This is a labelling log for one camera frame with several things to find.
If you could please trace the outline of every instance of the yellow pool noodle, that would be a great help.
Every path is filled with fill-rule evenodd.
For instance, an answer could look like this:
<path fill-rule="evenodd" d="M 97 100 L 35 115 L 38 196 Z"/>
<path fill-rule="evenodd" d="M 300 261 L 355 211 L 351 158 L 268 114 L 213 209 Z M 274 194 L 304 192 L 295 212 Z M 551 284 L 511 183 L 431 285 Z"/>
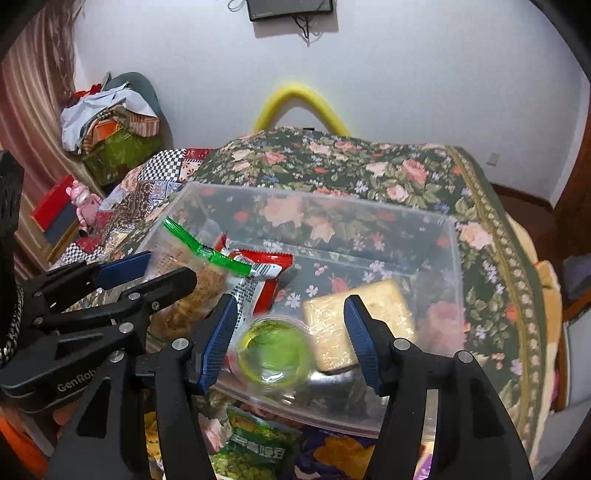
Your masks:
<path fill-rule="evenodd" d="M 277 110 L 279 110 L 279 107 L 292 98 L 299 98 L 314 108 L 332 133 L 341 137 L 350 136 L 349 130 L 340 121 L 339 117 L 336 116 L 336 113 L 333 112 L 329 104 L 318 93 L 301 83 L 289 83 L 271 95 L 256 120 L 254 131 L 267 130 L 271 126 L 273 117 L 277 113 Z"/>

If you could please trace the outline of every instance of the clothing pile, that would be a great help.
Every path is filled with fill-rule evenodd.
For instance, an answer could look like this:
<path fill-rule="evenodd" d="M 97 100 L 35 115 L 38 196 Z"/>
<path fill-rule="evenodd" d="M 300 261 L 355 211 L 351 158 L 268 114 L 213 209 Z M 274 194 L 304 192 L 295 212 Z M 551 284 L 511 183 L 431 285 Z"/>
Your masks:
<path fill-rule="evenodd" d="M 131 79 L 136 81 L 86 95 L 60 117 L 64 149 L 81 155 L 101 186 L 121 181 L 161 147 L 160 118 L 155 113 L 160 107 L 150 83 L 138 73 L 124 75 L 134 75 Z"/>

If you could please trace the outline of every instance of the green jelly cup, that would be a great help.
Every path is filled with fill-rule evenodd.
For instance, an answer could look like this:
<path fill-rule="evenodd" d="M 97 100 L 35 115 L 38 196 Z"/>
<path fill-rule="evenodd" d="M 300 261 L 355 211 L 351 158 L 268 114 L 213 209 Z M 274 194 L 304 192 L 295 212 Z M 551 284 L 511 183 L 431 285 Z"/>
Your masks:
<path fill-rule="evenodd" d="M 291 388 L 304 381 L 313 366 L 310 333 L 296 319 L 266 315 L 237 332 L 230 369 L 240 380 L 264 391 Z"/>

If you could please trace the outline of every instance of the pink toy figure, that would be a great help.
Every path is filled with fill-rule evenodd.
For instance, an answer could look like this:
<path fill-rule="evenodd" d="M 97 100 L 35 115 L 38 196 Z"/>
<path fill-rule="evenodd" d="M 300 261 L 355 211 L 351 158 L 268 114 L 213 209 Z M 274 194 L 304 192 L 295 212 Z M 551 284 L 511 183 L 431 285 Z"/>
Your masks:
<path fill-rule="evenodd" d="M 96 212 L 99 211 L 101 198 L 96 193 L 91 193 L 86 185 L 74 180 L 72 187 L 66 188 L 66 193 L 76 205 L 76 215 L 80 221 L 80 229 L 88 232 L 95 224 Z"/>

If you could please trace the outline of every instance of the bed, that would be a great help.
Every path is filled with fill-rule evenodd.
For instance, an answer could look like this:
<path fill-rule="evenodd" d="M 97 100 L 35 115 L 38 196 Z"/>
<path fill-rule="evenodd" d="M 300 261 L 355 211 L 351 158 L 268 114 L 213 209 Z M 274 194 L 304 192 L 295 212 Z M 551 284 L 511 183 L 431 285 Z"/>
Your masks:
<path fill-rule="evenodd" d="M 218 150 L 165 150 L 125 177 L 101 206 L 101 233 L 68 246 L 55 267 L 133 253 L 165 200 L 188 180 L 355 195 L 453 217 L 466 349 L 488 374 L 535 464 L 554 387 L 559 286 L 550 264 L 538 261 L 526 231 L 504 212 L 466 151 L 293 128 L 259 131 Z M 80 306 L 103 299 L 98 291 Z"/>

